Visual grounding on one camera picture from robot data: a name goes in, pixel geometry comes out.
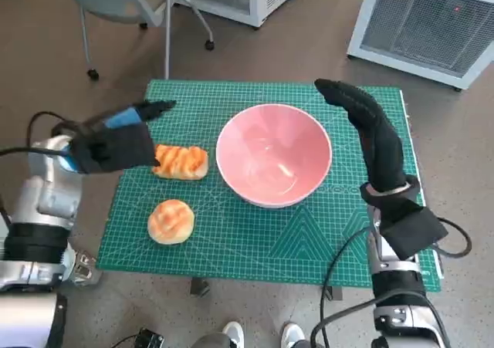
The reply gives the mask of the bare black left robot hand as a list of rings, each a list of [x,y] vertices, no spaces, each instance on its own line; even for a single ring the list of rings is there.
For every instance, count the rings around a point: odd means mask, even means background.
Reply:
[[[128,125],[148,122],[158,118],[162,113],[173,109],[176,100],[144,100],[108,110],[81,123],[86,130],[117,129]]]

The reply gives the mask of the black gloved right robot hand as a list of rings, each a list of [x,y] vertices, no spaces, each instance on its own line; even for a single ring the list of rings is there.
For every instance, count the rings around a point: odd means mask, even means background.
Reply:
[[[341,81],[317,79],[314,86],[328,104],[347,111],[347,118],[360,138],[372,188],[384,193],[404,187],[407,180],[401,139],[375,98]]]

